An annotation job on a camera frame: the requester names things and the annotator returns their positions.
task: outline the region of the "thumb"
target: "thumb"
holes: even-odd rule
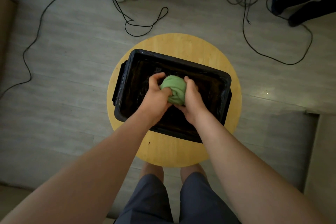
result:
[[[174,106],[179,109],[181,112],[183,112],[184,115],[187,114],[187,107],[185,106],[182,106],[182,105],[177,105],[177,104],[174,104]]]
[[[171,96],[173,93],[171,92],[171,89],[169,87],[163,88],[161,90],[167,97]]]

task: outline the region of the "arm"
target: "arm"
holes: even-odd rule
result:
[[[159,89],[159,73],[138,110],[112,135],[24,199],[1,224],[102,223],[147,131],[170,104],[170,88]]]
[[[215,172],[242,223],[325,223],[310,202],[242,145],[207,110],[194,81],[185,78],[186,107]]]

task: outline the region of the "cord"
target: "cord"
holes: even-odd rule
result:
[[[113,4],[114,4],[115,8],[117,9],[117,11],[118,11],[119,13],[121,13],[121,14],[123,15],[124,19],[125,19],[125,26],[124,26],[125,31],[126,31],[129,35],[131,35],[131,36],[135,36],[135,37],[140,37],[140,36],[147,35],[147,34],[153,29],[154,25],[155,25],[159,20],[161,20],[163,17],[165,17],[165,16],[168,14],[168,11],[169,11],[168,7],[166,7],[166,6],[162,7],[162,8],[161,8],[161,11],[160,11],[160,13],[159,13],[159,16],[157,17],[156,21],[154,21],[153,24],[151,24],[151,25],[145,26],[145,25],[132,24],[132,23],[130,23],[130,22],[134,22],[134,20],[133,20],[132,18],[130,18],[128,15],[124,14],[124,12],[123,12],[123,10],[121,10],[120,5],[118,4],[117,0],[112,0],[112,1],[113,1]],[[161,16],[161,14],[162,14],[162,12],[163,12],[164,9],[166,9],[167,11],[166,11],[166,13],[165,13],[163,16]],[[141,35],[132,35],[130,32],[128,32],[128,30],[127,30],[127,28],[126,28],[127,25],[131,25],[131,26],[135,26],[135,27],[150,28],[150,29],[149,29],[146,33],[141,34]]]
[[[53,2],[55,2],[55,1],[56,1],[56,0],[51,1],[51,2],[46,6],[46,8],[43,10],[43,12],[42,12],[42,14],[41,14],[41,16],[40,16],[40,22],[39,22],[39,27],[38,27],[38,29],[37,29],[36,37],[35,37],[34,41],[32,41],[32,43],[31,43],[31,44],[30,44],[30,45],[23,51],[23,53],[22,53],[23,62],[24,62],[24,64],[26,65],[26,67],[27,67],[27,69],[28,69],[28,72],[29,72],[29,80],[27,80],[27,81],[25,81],[25,82],[20,82],[20,83],[17,83],[17,84],[14,84],[14,85],[10,86],[9,88],[7,88],[7,89],[1,94],[0,99],[2,99],[2,97],[4,96],[4,94],[5,94],[7,91],[9,91],[11,88],[13,88],[13,87],[15,87],[15,86],[18,86],[18,85],[21,85],[21,84],[28,83],[28,82],[30,82],[30,81],[32,80],[32,74],[31,74],[30,69],[29,69],[29,67],[28,67],[28,65],[27,65],[27,62],[26,62],[26,59],[25,59],[25,54],[26,54],[26,52],[32,47],[32,45],[36,43],[36,41],[37,41],[37,39],[38,39],[38,37],[39,37],[39,35],[40,35],[43,16],[44,16],[45,12],[47,11],[47,9],[49,8],[49,6],[51,6],[51,5],[53,4]]]
[[[227,0],[227,1],[228,1],[230,4],[232,4],[232,5],[240,5],[240,6],[244,7],[243,26],[242,26],[242,28],[243,28],[243,36],[244,36],[244,39],[245,39],[246,43],[249,45],[249,47],[250,47],[253,51],[255,51],[257,54],[259,54],[259,55],[261,55],[261,56],[264,56],[264,57],[267,57],[267,58],[270,58],[270,59],[272,59],[272,60],[275,60],[275,61],[277,61],[277,62],[279,62],[279,63],[284,64],[284,65],[296,65],[296,64],[298,64],[299,62],[301,62],[301,61],[306,57],[306,55],[307,55],[307,53],[308,53],[308,50],[309,50],[310,46],[311,46],[312,43],[313,43],[313,32],[312,32],[306,25],[301,24],[301,26],[304,27],[304,28],[309,32],[309,34],[310,34],[310,42],[309,42],[308,47],[306,48],[306,50],[305,50],[303,56],[301,57],[301,59],[299,59],[297,62],[294,62],[294,63],[286,63],[286,62],[280,61],[280,60],[278,60],[278,59],[276,59],[276,58],[273,58],[273,57],[271,57],[271,56],[268,56],[268,55],[265,55],[265,54],[262,54],[262,53],[258,52],[253,46],[251,46],[251,44],[249,43],[249,41],[248,41],[247,38],[246,38],[246,35],[245,35],[245,27],[244,27],[245,19],[246,19],[246,21],[247,21],[249,24],[251,24],[250,21],[248,20],[248,14],[249,14],[249,11],[250,11],[250,7],[251,7],[252,5],[254,5],[254,4],[255,4],[257,1],[259,1],[259,0],[255,0],[255,1],[253,1],[253,2],[252,2],[251,0],[250,0],[249,2],[246,2],[246,0],[235,0],[236,3],[233,3],[233,2],[231,2],[231,1],[229,1],[229,0]],[[267,8],[267,10],[268,10],[271,14],[273,14],[273,13],[271,12],[271,9],[270,9],[269,6],[268,6],[268,0],[266,0],[266,8]],[[284,18],[284,17],[282,17],[282,16],[279,16],[279,15],[275,15],[275,16],[276,16],[276,17],[279,17],[279,18],[282,18],[282,19],[284,19],[284,20],[286,20],[286,21],[288,21],[287,18]]]

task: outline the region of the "blue shorts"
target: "blue shorts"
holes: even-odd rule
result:
[[[211,189],[207,179],[194,172],[180,192],[180,223],[240,223]],[[153,174],[143,176],[115,224],[173,223],[166,187]]]

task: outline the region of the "gray floor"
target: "gray floor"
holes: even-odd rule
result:
[[[51,0],[18,1],[2,90],[28,78],[21,55],[34,39],[40,13]],[[248,39],[262,53],[287,62],[298,60],[309,35],[302,27],[290,28],[275,18],[264,2],[250,10]],[[235,136],[302,188],[316,124],[303,111],[336,109],[336,14],[307,23],[314,41],[306,59],[285,66],[258,56],[247,46],[241,31],[243,9],[225,0],[127,0],[121,6],[143,24],[151,23],[162,6],[169,7],[169,14],[150,34],[134,38],[125,33],[123,18],[111,0],[59,0],[50,7],[40,39],[26,56],[33,80],[0,101],[0,180],[36,188],[111,133],[106,90],[119,59],[143,39],[181,32],[209,41],[232,62],[243,94]],[[141,164],[140,159],[134,160],[112,216],[130,197]],[[211,163],[202,164],[214,190],[225,198]],[[179,170],[165,172],[176,221]]]

